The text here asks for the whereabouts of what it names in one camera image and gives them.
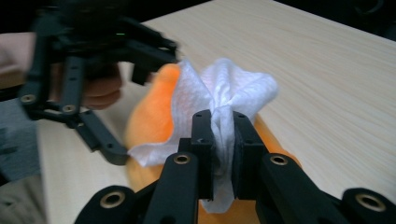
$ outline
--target orange plush toy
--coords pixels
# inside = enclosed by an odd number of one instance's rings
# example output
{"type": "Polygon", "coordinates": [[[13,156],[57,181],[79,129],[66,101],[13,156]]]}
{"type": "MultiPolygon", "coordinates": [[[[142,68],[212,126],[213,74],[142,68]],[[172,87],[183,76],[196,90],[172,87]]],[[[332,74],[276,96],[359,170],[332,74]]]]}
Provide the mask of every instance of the orange plush toy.
{"type": "MultiPolygon", "coordinates": [[[[125,145],[127,148],[146,143],[162,143],[171,136],[174,129],[171,101],[179,76],[180,68],[176,64],[167,64],[160,69],[157,76],[153,79],[148,94],[136,106],[129,118],[125,131],[125,145]]],[[[281,153],[294,158],[280,146],[259,116],[256,118],[254,127],[271,152],[281,153]]],[[[127,161],[126,167],[130,185],[134,191],[141,190],[157,180],[163,168],[162,165],[142,167],[133,158],[127,161]]],[[[208,214],[200,206],[198,223],[232,224],[260,222],[256,215],[255,202],[236,200],[228,212],[224,214],[208,214]]]]}

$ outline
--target light wooden table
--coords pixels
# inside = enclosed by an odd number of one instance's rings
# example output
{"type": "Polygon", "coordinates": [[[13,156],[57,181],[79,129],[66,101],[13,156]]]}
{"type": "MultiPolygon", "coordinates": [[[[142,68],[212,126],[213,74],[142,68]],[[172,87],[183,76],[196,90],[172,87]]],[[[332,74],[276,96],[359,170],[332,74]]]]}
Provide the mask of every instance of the light wooden table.
{"type": "MultiPolygon", "coordinates": [[[[264,0],[215,0],[146,24],[197,70],[227,57],[272,74],[280,93],[260,114],[315,183],[338,198],[364,187],[396,203],[395,42],[264,0]]],[[[120,139],[146,90],[125,83],[122,100],[101,113],[120,139]]],[[[123,167],[63,125],[39,121],[38,138],[50,223],[72,223],[96,191],[127,185],[123,167]]]]}

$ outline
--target gray fabric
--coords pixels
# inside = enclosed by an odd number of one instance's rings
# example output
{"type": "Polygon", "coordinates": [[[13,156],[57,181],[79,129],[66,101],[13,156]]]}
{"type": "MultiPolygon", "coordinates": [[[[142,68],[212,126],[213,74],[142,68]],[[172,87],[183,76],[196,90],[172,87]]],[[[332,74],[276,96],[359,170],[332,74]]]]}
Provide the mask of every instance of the gray fabric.
{"type": "Polygon", "coordinates": [[[9,181],[40,174],[35,122],[17,100],[0,102],[0,170],[9,181]]]}
{"type": "Polygon", "coordinates": [[[0,223],[46,222],[40,175],[29,176],[0,187],[0,223]]]}

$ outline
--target human hand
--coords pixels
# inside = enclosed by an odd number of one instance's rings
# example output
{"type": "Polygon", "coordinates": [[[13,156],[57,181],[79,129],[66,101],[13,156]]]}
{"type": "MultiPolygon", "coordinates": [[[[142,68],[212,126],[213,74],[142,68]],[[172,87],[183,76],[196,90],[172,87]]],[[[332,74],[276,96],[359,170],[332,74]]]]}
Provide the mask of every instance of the human hand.
{"type": "MultiPolygon", "coordinates": [[[[0,89],[21,85],[33,58],[35,34],[17,33],[0,35],[0,89]]],[[[122,81],[118,66],[109,64],[99,78],[85,80],[82,104],[91,109],[104,109],[120,99],[122,81]]],[[[62,64],[51,67],[50,99],[61,98],[64,78],[62,64]]]]}

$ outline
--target white tissue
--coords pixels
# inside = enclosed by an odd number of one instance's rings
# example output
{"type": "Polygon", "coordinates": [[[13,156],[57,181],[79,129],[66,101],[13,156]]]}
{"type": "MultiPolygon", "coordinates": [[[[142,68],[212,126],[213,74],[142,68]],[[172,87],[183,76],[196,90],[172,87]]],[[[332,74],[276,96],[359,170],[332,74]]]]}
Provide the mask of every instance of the white tissue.
{"type": "Polygon", "coordinates": [[[202,201],[208,213],[224,213],[234,196],[231,183],[233,163],[233,111],[253,122],[257,112],[276,97],[277,85],[268,74],[242,70],[228,59],[219,59],[201,75],[188,61],[179,64],[180,78],[172,97],[174,131],[164,143],[133,147],[129,154],[142,166],[163,164],[177,152],[180,138],[191,137],[192,115],[210,109],[219,164],[215,164],[214,201],[202,201]]]}

